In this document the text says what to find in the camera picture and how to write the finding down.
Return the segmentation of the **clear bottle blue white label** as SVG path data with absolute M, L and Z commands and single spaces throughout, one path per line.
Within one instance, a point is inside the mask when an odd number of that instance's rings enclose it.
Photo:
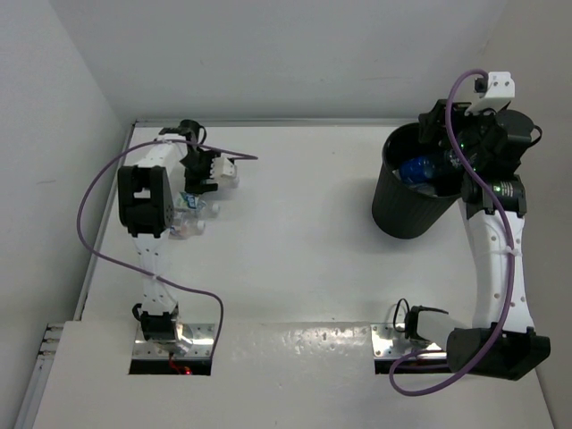
M 206 201 L 200 196 L 187 192 L 178 192 L 173 204 L 176 210 L 189 213 L 199 220 L 214 219 L 220 213 L 218 203 Z

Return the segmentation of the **blue label plastic bottle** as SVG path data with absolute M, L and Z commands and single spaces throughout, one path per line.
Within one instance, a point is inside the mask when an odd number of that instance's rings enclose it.
M 399 167 L 401 180 L 406 184 L 419 184 L 458 172 L 462 168 L 452 149 L 407 160 Z

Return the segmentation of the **clear bottle red blue label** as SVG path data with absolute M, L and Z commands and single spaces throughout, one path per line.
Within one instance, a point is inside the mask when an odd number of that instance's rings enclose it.
M 178 219 L 174 220 L 170 228 L 170 238 L 173 240 L 187 240 L 194 236 L 202 235 L 206 228 L 203 220 Z

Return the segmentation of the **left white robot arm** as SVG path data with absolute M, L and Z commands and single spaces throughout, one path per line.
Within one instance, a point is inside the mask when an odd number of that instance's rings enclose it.
M 174 346 L 184 340 L 178 300 L 158 280 L 169 262 L 164 248 L 170 238 L 202 234 L 220 206 L 186 191 L 173 193 L 169 176 L 181 161 L 202 161 L 205 154 L 185 144 L 155 143 L 117 172 L 120 222 L 133 239 L 139 267 L 151 273 L 143 280 L 143 302 L 133 308 L 146 341 Z

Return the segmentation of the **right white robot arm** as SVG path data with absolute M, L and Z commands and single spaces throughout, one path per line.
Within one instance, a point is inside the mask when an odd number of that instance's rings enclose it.
M 445 148 L 432 161 L 441 167 L 440 177 L 459 179 L 477 292 L 471 325 L 445 310 L 414 306 L 405 317 L 405 336 L 436 344 L 453 374 L 516 381 L 551 353 L 551 341 L 536 333 L 526 301 L 526 191 L 516 173 L 542 130 L 506 103 L 475 109 L 441 100 L 419 121 L 421 142 L 437 126 L 443 129 Z

